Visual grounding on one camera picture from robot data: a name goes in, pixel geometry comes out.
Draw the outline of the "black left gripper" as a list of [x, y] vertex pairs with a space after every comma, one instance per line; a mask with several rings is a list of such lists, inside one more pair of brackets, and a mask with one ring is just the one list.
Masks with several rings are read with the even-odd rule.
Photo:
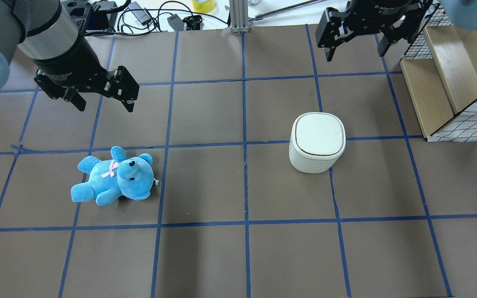
[[140, 86], [125, 66], [106, 71], [84, 36], [78, 36], [65, 53], [50, 59], [32, 59], [38, 66], [34, 81], [49, 98], [70, 102], [77, 110], [85, 111], [87, 102], [76, 86], [92, 78], [92, 91], [114, 98], [132, 113], [138, 100]]

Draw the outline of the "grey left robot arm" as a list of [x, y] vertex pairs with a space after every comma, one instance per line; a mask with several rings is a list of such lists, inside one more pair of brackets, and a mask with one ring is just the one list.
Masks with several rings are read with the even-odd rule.
[[38, 67], [34, 81], [52, 99], [87, 105], [81, 93], [98, 93], [134, 110], [139, 84], [124, 66], [101, 66], [87, 36], [112, 35], [108, 16], [127, 8], [86, 0], [0, 0], [0, 91], [16, 49]]

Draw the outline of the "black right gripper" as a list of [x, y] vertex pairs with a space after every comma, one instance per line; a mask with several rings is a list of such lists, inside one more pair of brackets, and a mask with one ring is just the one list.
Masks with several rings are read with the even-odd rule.
[[420, 0], [352, 0], [346, 11], [328, 7], [316, 29], [317, 47], [323, 48], [331, 62], [337, 47], [354, 39], [358, 30], [380, 29], [383, 37], [377, 46], [379, 57], [401, 39], [412, 44], [432, 2]]

